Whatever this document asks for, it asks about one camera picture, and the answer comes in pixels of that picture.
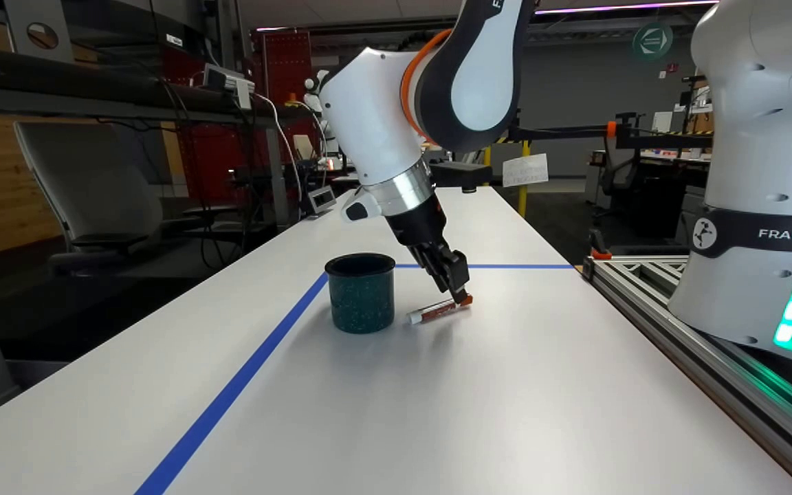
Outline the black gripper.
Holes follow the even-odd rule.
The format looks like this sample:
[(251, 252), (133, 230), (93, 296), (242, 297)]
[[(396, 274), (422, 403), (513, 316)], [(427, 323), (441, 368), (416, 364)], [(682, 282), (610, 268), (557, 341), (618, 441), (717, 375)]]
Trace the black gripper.
[(448, 247), (442, 236), (445, 216), (437, 198), (427, 198), (422, 208), (393, 216), (389, 227), (425, 269), (431, 275), (445, 274), (445, 289), (456, 304), (469, 300), (469, 258)]

